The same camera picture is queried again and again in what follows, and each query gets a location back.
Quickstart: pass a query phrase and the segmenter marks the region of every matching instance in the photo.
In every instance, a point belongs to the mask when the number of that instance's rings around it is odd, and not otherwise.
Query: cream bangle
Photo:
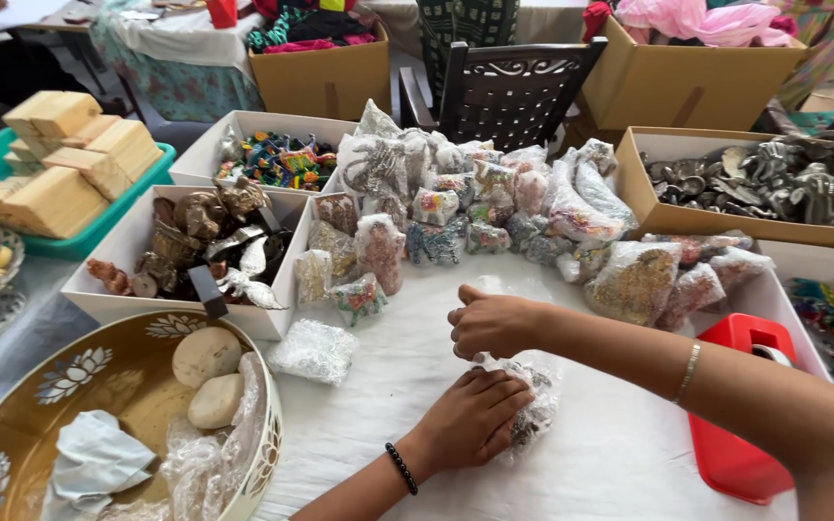
[[[690,351],[690,360],[688,361],[688,370],[684,372],[684,380],[681,381],[681,388],[678,389],[678,394],[671,402],[678,405],[681,396],[684,395],[684,389],[690,385],[690,379],[694,377],[694,371],[697,369],[697,359],[701,356],[701,345],[694,344],[694,349]]]

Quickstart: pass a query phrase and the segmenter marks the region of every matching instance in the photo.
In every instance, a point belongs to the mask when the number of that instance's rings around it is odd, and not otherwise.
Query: red tape dispenser
[[[796,363],[791,336],[784,326],[745,314],[730,314],[697,337],[705,342]],[[793,488],[793,478],[778,460],[746,440],[688,414],[697,468],[703,481],[717,492],[749,503],[766,505]]]

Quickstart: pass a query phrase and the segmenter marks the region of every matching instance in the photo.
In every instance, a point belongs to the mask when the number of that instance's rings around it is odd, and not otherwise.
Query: green patterned fabric
[[[439,108],[446,81],[449,46],[465,41],[469,47],[514,44],[520,0],[417,0],[426,77]]]

